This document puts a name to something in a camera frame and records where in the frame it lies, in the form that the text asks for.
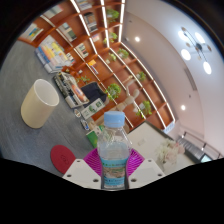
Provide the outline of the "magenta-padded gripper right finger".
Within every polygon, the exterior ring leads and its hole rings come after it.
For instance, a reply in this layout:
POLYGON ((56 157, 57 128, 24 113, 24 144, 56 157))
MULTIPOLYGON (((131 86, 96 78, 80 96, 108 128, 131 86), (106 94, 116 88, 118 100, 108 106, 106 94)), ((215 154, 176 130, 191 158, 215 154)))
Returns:
POLYGON ((126 164, 126 174, 130 189, 146 186, 165 176, 152 158, 144 158, 134 149, 131 150, 126 164))

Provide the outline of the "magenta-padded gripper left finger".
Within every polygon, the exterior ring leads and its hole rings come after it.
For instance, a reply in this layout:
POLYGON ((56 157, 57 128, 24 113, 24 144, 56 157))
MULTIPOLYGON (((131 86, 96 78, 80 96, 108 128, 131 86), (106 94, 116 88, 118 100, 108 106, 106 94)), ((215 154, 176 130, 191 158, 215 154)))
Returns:
POLYGON ((101 188, 102 165, 96 149, 84 159, 76 159, 68 168, 63 178, 84 188, 101 188))

